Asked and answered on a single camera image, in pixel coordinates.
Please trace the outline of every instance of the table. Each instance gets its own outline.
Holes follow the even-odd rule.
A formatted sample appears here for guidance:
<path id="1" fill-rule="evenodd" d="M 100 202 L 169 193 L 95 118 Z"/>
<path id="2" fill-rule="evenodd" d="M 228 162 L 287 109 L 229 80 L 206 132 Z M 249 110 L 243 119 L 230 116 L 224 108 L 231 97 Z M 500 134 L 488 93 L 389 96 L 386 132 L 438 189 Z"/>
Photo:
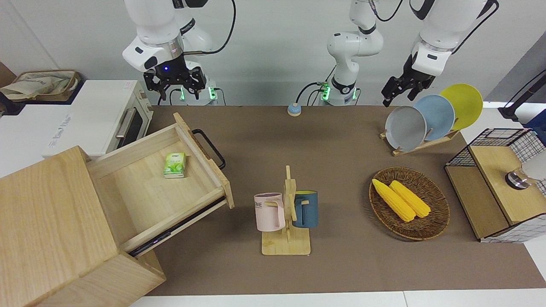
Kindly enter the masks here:
<path id="1" fill-rule="evenodd" d="M 378 137 L 392 108 L 156 107 L 149 133 L 179 112 L 227 160 L 236 208 L 220 208 L 155 249 L 167 282 L 150 295 L 273 294 L 546 287 L 524 245 L 476 241 L 443 166 L 465 145 L 452 141 L 393 157 Z M 319 193 L 310 256 L 263 256 L 253 195 L 282 191 L 289 164 L 299 189 Z M 390 234 L 370 210 L 372 176 L 416 169 L 451 210 L 445 233 L 425 242 Z"/>

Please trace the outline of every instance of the plate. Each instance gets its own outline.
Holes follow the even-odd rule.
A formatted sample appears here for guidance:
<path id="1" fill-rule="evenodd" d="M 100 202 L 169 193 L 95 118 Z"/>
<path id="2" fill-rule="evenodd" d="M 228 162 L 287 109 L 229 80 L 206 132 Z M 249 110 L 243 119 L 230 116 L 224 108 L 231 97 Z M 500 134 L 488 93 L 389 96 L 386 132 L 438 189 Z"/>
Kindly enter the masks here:
<path id="1" fill-rule="evenodd" d="M 453 130 L 470 126 L 482 113 L 482 94 L 472 85 L 454 84 L 443 90 L 440 95 L 446 97 L 455 110 L 457 122 L 453 125 Z"/>
<path id="2" fill-rule="evenodd" d="M 443 138 L 453 128 L 455 110 L 449 102 L 440 95 L 428 95 L 421 98 L 413 106 L 425 117 L 427 129 L 432 131 L 425 137 L 427 141 Z"/>
<path id="3" fill-rule="evenodd" d="M 389 114 L 385 123 L 385 136 L 390 146 L 400 151 L 412 151 L 426 135 L 423 114 L 414 107 L 398 107 Z"/>

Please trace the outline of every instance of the oven door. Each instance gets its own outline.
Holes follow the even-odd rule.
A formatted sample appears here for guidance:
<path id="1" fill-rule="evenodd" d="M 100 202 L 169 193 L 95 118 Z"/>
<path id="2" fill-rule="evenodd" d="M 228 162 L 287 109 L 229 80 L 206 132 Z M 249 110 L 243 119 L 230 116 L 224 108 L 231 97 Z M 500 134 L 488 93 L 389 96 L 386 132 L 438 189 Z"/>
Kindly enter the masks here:
<path id="1" fill-rule="evenodd" d="M 140 109 L 140 105 L 134 103 L 125 111 L 120 129 L 116 133 L 116 139 L 119 140 L 117 148 L 121 148 L 142 138 L 146 133 L 149 119 Z"/>

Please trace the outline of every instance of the yellow corn cob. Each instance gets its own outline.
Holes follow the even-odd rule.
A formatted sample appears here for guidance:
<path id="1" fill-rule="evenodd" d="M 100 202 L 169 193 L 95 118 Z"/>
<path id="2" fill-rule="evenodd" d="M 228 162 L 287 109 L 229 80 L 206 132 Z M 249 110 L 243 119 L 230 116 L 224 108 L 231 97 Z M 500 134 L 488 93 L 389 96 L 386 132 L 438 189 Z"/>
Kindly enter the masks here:
<path id="1" fill-rule="evenodd" d="M 404 222 L 413 221 L 415 212 L 408 204 L 396 194 L 390 187 L 377 179 L 372 179 L 373 186 L 376 188 L 379 196 L 389 205 Z"/>
<path id="2" fill-rule="evenodd" d="M 415 193 L 413 193 L 409 188 L 405 187 L 399 181 L 394 180 L 390 183 L 389 186 L 393 189 L 396 194 L 398 194 L 406 203 L 415 211 L 417 216 L 426 217 L 430 213 L 430 207 L 425 204 Z"/>

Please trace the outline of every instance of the oven window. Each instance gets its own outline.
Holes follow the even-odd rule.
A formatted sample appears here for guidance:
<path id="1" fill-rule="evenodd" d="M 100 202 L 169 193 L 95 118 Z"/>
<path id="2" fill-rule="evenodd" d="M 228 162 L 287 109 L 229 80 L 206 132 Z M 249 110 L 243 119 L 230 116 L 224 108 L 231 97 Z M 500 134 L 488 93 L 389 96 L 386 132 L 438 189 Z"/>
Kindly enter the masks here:
<path id="1" fill-rule="evenodd" d="M 117 145 L 117 148 L 123 147 L 127 144 L 130 144 L 138 139 L 138 134 L 140 132 L 140 128 L 142 127 L 142 116 L 140 116 L 139 112 L 135 112 L 135 116 L 133 117 L 133 121 L 131 122 L 129 126 L 129 131 L 127 132 L 127 135 L 125 138 L 121 139 L 119 144 Z"/>

